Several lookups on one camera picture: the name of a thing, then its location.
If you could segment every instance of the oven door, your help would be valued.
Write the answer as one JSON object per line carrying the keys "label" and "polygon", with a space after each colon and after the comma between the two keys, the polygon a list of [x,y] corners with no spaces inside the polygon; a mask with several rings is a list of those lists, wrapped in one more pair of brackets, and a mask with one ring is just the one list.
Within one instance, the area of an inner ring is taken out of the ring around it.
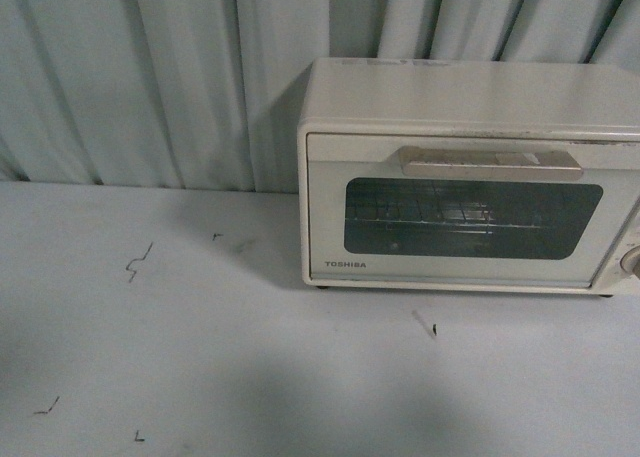
{"label": "oven door", "polygon": [[588,288],[640,193],[597,147],[311,134],[311,280]]}

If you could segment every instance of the white surface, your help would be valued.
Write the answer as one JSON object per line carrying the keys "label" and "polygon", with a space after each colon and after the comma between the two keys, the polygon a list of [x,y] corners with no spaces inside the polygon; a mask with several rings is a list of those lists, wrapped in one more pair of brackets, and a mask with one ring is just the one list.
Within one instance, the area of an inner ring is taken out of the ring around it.
{"label": "white surface", "polygon": [[637,297],[308,288],[295,196],[2,183],[0,222],[3,457],[637,455]]}

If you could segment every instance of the oven top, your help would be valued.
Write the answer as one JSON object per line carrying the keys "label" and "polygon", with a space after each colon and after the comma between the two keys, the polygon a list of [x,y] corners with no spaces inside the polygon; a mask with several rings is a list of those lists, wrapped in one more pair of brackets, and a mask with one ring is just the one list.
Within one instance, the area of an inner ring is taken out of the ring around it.
{"label": "oven top", "polygon": [[609,65],[321,58],[301,128],[640,142],[640,75]]}

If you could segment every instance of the toaster oven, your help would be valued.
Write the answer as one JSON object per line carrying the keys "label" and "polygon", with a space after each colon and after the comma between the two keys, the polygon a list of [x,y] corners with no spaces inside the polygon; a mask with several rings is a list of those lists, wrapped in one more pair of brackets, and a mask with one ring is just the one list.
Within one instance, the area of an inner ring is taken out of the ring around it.
{"label": "toaster oven", "polygon": [[298,126],[316,286],[640,294],[640,76],[321,58]]}

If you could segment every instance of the oven window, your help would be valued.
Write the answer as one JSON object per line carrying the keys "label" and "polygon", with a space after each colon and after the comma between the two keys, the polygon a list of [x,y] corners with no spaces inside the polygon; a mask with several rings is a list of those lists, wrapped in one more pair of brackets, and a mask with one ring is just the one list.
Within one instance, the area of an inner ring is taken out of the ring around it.
{"label": "oven window", "polygon": [[354,179],[344,246],[354,254],[560,260],[602,197],[593,184]]}

